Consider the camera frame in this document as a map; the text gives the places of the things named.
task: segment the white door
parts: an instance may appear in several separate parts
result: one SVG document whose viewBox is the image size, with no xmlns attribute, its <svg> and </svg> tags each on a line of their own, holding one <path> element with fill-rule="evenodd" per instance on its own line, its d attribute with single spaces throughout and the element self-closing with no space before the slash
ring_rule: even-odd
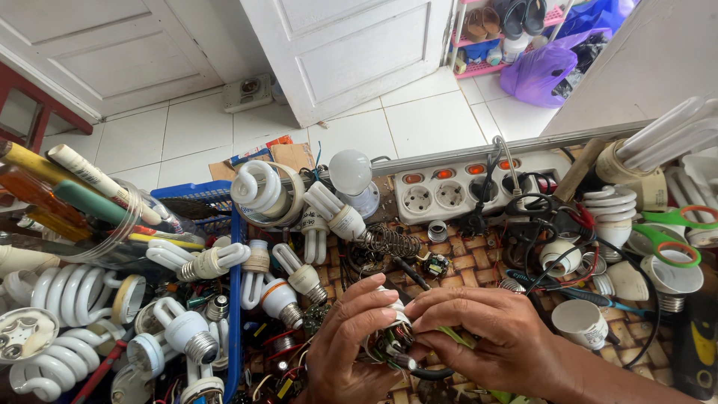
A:
<svg viewBox="0 0 718 404">
<path fill-rule="evenodd" d="M 102 116 L 222 83 L 164 0 L 3 0 L 0 43 Z"/>
<path fill-rule="evenodd" d="M 452 0 L 241 0 L 303 127 L 439 67 Z"/>
</svg>

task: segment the power strip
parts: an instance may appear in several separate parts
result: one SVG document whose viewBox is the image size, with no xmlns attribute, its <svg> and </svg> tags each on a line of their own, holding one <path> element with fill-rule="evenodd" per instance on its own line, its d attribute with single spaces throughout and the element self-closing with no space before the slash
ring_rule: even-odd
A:
<svg viewBox="0 0 718 404">
<path fill-rule="evenodd" d="M 511 156 L 515 161 L 517 173 L 542 173 L 551 175 L 559 183 L 571 167 L 563 156 L 553 152 L 529 152 Z M 511 172 L 508 164 L 502 169 L 501 162 L 494 170 L 491 179 L 495 183 L 490 189 L 491 200 L 484 206 L 485 213 L 497 211 L 511 200 L 511 193 L 501 185 L 501 181 Z M 469 169 L 480 168 L 478 174 L 470 174 Z M 443 179 L 433 178 L 441 172 Z M 422 168 L 396 174 L 396 199 L 399 218 L 405 224 L 428 223 L 432 220 L 455 219 L 474 210 L 478 199 L 471 194 L 470 186 L 475 181 L 483 183 L 486 179 L 486 161 L 457 163 L 445 166 Z M 524 193 L 539 192 L 534 176 L 523 183 Z"/>
</svg>

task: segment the plastic bag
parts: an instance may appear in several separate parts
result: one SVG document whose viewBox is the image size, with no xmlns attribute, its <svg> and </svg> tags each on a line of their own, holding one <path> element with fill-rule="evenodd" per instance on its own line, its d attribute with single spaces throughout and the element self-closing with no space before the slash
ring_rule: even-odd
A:
<svg viewBox="0 0 718 404">
<path fill-rule="evenodd" d="M 578 63 L 578 57 L 571 48 L 598 32 L 611 39 L 610 29 L 591 29 L 526 53 L 517 63 L 501 70 L 501 88 L 523 102 L 544 108 L 559 108 L 566 100 L 560 95 L 551 95 L 551 92 Z"/>
<path fill-rule="evenodd" d="M 610 28 L 611 32 L 616 32 L 639 1 L 591 0 L 586 4 L 574 6 L 566 16 L 566 21 L 556 39 L 598 28 Z M 544 35 L 550 36 L 553 30 L 553 28 L 547 29 Z"/>
</svg>

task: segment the red chair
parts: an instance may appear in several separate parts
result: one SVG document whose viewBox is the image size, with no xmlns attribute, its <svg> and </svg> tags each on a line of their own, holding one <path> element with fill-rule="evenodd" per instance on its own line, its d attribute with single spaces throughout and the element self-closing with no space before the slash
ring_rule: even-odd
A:
<svg viewBox="0 0 718 404">
<path fill-rule="evenodd" d="M 13 88 L 37 102 L 37 108 L 35 109 L 35 115 L 32 119 L 30 133 L 27 134 L 26 139 L 22 139 L 2 128 L 0 128 L 0 138 L 22 144 L 27 149 L 39 153 L 42 138 L 45 136 L 47 123 L 52 113 L 55 113 L 55 115 L 72 124 L 82 133 L 92 134 L 93 126 L 89 122 L 80 118 L 79 115 L 72 112 L 68 107 L 62 105 L 35 84 L 30 83 L 26 78 L 16 73 L 7 65 L 0 63 L 0 111 L 2 111 L 5 106 L 5 100 L 7 100 L 10 90 Z"/>
</svg>

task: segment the green scissors handle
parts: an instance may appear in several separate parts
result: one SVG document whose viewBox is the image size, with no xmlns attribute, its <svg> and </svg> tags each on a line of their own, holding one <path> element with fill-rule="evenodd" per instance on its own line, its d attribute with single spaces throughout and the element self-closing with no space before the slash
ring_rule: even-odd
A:
<svg viewBox="0 0 718 404">
<path fill-rule="evenodd" d="M 634 224 L 633 230 L 646 236 L 653 245 L 653 255 L 668 265 L 678 268 L 690 268 L 701 263 L 701 253 L 698 252 L 697 249 L 694 249 L 693 247 L 682 243 L 673 237 L 667 236 L 658 230 L 646 226 L 645 224 Z M 690 261 L 674 261 L 663 255 L 663 250 L 665 249 L 683 252 L 690 258 Z"/>
<path fill-rule="evenodd" d="M 700 211 L 713 215 L 715 219 L 711 223 L 701 223 L 686 218 L 686 212 Z M 680 226 L 692 227 L 693 229 L 718 229 L 718 210 L 703 205 L 686 205 L 672 212 L 654 213 L 640 212 L 643 218 L 648 221 L 664 224 L 678 224 Z"/>
</svg>

